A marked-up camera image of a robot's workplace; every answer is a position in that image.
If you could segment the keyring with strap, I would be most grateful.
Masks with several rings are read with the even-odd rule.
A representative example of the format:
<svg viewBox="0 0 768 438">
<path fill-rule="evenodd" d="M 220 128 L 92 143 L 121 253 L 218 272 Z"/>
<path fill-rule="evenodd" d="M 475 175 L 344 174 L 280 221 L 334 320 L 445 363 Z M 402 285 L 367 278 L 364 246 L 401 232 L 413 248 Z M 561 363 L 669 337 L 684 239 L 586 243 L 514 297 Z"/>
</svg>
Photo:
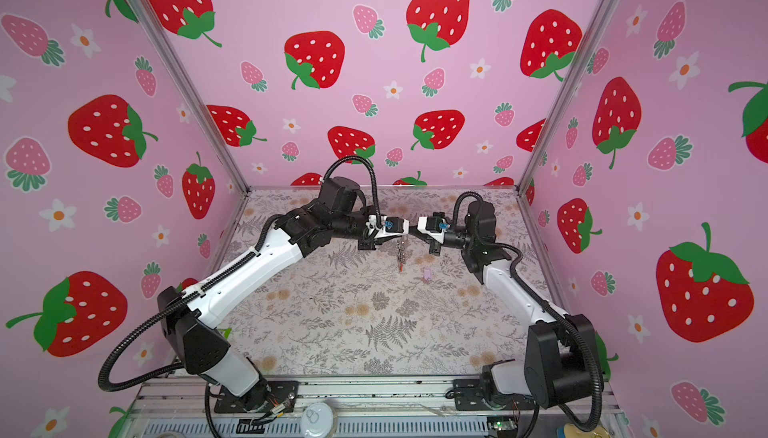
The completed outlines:
<svg viewBox="0 0 768 438">
<path fill-rule="evenodd" d="M 398 266 L 398 272 L 403 273 L 405 270 L 405 265 L 407 262 L 407 248 L 408 248 L 408 237 L 402 236 L 398 239 L 396 242 L 396 258 L 397 258 L 397 266 Z"/>
</svg>

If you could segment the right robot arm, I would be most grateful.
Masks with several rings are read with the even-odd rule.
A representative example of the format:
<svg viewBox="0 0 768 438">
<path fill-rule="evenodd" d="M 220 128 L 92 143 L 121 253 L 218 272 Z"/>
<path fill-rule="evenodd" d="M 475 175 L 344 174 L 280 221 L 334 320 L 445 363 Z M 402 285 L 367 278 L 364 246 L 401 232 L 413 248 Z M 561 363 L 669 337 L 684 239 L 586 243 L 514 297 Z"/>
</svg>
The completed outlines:
<svg viewBox="0 0 768 438">
<path fill-rule="evenodd" d="M 463 204 L 468 209 L 461 215 Z M 433 255 L 444 248 L 460 250 L 467 270 L 527 328 L 523 361 L 484 366 L 479 378 L 483 401 L 501 409 L 525 398 L 535 414 L 558 408 L 580 431 L 594 431 L 602 417 L 604 377 L 593 325 L 552 304 L 520 276 L 524 254 L 498 241 L 491 203 L 465 192 L 454 207 L 450 218 L 440 212 L 419 218 L 411 235 L 429 244 Z"/>
</svg>

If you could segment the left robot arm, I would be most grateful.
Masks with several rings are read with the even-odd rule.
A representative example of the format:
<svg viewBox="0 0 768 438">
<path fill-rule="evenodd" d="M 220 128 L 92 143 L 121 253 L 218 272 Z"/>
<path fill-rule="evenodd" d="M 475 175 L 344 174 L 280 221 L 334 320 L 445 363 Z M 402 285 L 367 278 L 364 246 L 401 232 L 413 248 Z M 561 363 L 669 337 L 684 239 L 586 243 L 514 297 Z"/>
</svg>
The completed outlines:
<svg viewBox="0 0 768 438">
<path fill-rule="evenodd" d="M 111 371 L 128 346 L 160 324 L 179 358 L 179 367 L 210 385 L 218 385 L 246 411 L 256 411 L 269 400 L 270 388 L 258 367 L 237 351 L 219 332 L 227 315 L 270 278 L 328 245 L 333 239 L 357 242 L 362 251 L 406 236 L 411 223 L 386 217 L 379 199 L 357 207 L 360 186 L 326 173 L 319 194 L 308 204 L 269 217 L 257 243 L 237 259 L 181 292 L 169 290 L 158 299 L 158 312 L 130 332 L 108 355 L 97 378 L 105 392 L 122 391 L 173 371 L 167 365 L 136 378 L 114 382 Z"/>
</svg>

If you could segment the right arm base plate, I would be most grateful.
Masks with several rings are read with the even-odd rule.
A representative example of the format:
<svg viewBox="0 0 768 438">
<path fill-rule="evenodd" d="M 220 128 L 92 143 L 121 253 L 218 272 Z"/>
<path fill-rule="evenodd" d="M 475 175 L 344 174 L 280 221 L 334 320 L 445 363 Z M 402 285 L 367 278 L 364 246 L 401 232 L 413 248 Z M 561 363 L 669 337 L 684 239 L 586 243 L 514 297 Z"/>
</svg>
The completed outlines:
<svg viewBox="0 0 768 438">
<path fill-rule="evenodd" d="M 527 395 L 489 397 L 479 378 L 454 379 L 444 397 L 452 401 L 458 411 L 532 411 L 535 405 Z"/>
</svg>

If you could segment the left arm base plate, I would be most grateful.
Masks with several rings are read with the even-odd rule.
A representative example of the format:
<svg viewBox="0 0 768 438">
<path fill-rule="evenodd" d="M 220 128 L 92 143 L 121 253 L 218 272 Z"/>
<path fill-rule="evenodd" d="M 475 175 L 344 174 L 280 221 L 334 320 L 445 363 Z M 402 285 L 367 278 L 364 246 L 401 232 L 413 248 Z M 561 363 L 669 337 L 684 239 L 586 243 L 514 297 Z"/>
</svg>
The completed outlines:
<svg viewBox="0 0 768 438">
<path fill-rule="evenodd" d="M 226 388 L 219 392 L 214 405 L 217 414 L 255 413 L 264 415 L 274 408 L 279 413 L 292 412 L 298 397 L 299 382 L 294 380 L 267 380 L 259 382 L 243 397 L 236 397 Z"/>
</svg>

